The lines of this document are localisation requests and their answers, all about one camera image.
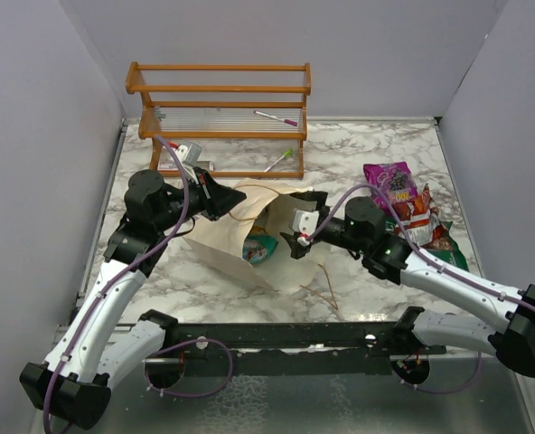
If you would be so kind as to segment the beige paper bag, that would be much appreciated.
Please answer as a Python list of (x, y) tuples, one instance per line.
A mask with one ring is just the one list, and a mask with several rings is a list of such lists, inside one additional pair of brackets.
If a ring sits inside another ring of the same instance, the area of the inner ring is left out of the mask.
[[(305, 289), (336, 309), (338, 304), (333, 292), (326, 297), (309, 287), (319, 271), (326, 272), (324, 263), (330, 246), (314, 243), (305, 257), (292, 259), (289, 246), (280, 236), (280, 232), (294, 233), (290, 228), (296, 205), (292, 194), (314, 188), (253, 179), (244, 179), (234, 188), (245, 193), (247, 199), (215, 222), (201, 218), (195, 223), (193, 231), (185, 236), (199, 259), (253, 287), (285, 295)], [(274, 253), (255, 265), (241, 257), (244, 240), (253, 226), (264, 228), (278, 241)]]

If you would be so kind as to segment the teal mint candy bag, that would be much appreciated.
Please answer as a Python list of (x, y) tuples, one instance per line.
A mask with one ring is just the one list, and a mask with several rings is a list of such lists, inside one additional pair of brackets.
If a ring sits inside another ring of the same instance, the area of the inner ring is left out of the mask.
[(278, 241), (259, 226), (253, 226), (244, 240), (241, 257), (255, 265), (268, 259), (276, 250)]

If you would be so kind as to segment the purple snack bag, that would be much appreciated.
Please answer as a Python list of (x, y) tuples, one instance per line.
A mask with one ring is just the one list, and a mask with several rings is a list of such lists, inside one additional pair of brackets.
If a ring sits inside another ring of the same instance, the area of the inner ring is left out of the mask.
[(414, 212), (414, 201), (418, 196), (418, 188), (408, 164), (365, 164), (362, 169), (368, 183), (381, 190), (399, 218), (407, 221)]

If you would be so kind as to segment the red Doritos bag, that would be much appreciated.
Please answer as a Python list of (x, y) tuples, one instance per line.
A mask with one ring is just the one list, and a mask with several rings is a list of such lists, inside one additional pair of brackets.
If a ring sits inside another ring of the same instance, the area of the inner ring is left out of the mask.
[(440, 221), (439, 210), (432, 199), (428, 184), (414, 198), (394, 203), (393, 207), (407, 230), (408, 236), (419, 247), (427, 250), (454, 249), (448, 228)]

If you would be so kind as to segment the green snack bag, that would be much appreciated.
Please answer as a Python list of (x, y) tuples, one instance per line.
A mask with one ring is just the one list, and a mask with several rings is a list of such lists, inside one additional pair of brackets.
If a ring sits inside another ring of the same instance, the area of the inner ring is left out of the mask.
[(407, 224), (407, 234), (419, 247), (437, 258), (465, 271), (469, 270), (465, 255), (450, 235), (451, 222), (441, 222), (435, 215)]

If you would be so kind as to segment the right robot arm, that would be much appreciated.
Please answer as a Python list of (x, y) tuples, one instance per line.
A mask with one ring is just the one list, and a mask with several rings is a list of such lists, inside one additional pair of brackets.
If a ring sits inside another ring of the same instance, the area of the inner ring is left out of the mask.
[(372, 276), (416, 288), (466, 311), (447, 316), (409, 309), (393, 332), (395, 346), (413, 354), (422, 346), (453, 346), (493, 355), (510, 370), (535, 378), (535, 285), (525, 289), (478, 277), (419, 248), (404, 233), (386, 229), (386, 216), (369, 196), (346, 193), (338, 207), (326, 205), (325, 192), (299, 193), (314, 200), (312, 211), (296, 209), (282, 236), (294, 259), (318, 242), (349, 251)]

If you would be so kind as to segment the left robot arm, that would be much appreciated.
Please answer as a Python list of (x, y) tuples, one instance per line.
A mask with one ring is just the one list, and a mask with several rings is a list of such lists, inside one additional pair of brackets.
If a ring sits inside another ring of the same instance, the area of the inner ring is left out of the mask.
[(94, 287), (44, 361), (28, 363), (21, 372), (20, 384), (43, 413), (44, 431), (51, 430), (52, 418), (69, 427), (93, 428), (121, 380), (147, 356), (165, 357), (177, 348), (177, 333), (150, 320), (138, 321), (115, 344), (108, 340), (183, 222), (198, 214), (217, 221), (246, 198), (201, 168), (194, 174), (181, 189), (156, 170), (129, 179), (126, 211), (108, 241)]

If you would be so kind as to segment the open small cardboard box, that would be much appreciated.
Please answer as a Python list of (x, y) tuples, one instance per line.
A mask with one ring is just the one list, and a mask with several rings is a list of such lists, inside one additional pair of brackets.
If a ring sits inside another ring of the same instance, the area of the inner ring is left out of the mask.
[(197, 166), (199, 166), (201, 169), (207, 170), (208, 172), (212, 172), (215, 168), (214, 163), (209, 160), (198, 161)]

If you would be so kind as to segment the red white matchbox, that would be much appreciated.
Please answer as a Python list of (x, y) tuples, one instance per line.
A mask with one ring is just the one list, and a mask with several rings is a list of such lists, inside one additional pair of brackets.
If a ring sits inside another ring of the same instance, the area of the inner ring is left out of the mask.
[(163, 161), (158, 164), (157, 168), (159, 171), (174, 170), (175, 164), (171, 161)]

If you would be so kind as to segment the green capped white marker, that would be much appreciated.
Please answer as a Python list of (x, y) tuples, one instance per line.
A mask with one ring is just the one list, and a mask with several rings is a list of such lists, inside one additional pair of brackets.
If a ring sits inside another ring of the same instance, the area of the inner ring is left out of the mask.
[(286, 152), (284, 152), (277, 160), (275, 160), (273, 163), (271, 163), (265, 170), (265, 173), (270, 172), (273, 170), (278, 164), (283, 162), (285, 159), (290, 157), (294, 153), (294, 150), (292, 148), (288, 148)]

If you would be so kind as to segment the wooden two-tier shelf rack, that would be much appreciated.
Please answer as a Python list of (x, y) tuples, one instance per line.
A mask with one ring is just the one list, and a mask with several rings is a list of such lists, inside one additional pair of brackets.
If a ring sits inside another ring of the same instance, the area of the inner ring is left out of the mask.
[[(262, 140), (296, 143), (293, 171), (228, 170), (219, 177), (301, 179), (305, 174), (307, 100), (312, 93), (309, 63), (304, 64), (130, 64), (129, 95), (139, 95), (142, 112), (137, 134), (152, 143), (149, 166), (158, 170), (167, 140)], [(260, 110), (298, 122), (292, 127), (253, 113)]]

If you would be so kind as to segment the pink capped white marker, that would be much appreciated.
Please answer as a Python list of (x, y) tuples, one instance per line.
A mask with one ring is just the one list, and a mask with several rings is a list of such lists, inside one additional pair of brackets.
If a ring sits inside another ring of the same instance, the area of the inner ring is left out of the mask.
[(288, 124), (289, 126), (292, 126), (292, 127), (298, 127), (298, 122), (294, 121), (292, 119), (289, 119), (289, 118), (281, 118), (281, 117), (278, 117), (278, 116), (275, 116), (275, 115), (272, 115), (272, 114), (265, 113), (265, 112), (260, 111), (260, 110), (254, 110), (253, 113), (255, 115), (263, 117), (263, 118), (269, 118), (269, 119), (275, 120), (275, 121), (280, 122), (280, 123)]

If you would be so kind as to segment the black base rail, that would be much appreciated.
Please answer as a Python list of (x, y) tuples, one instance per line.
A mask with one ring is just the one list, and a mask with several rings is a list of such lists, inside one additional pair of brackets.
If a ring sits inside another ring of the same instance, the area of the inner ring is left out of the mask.
[(180, 377), (391, 374), (394, 360), (444, 354), (397, 322), (181, 324), (165, 322), (164, 353), (146, 370)]

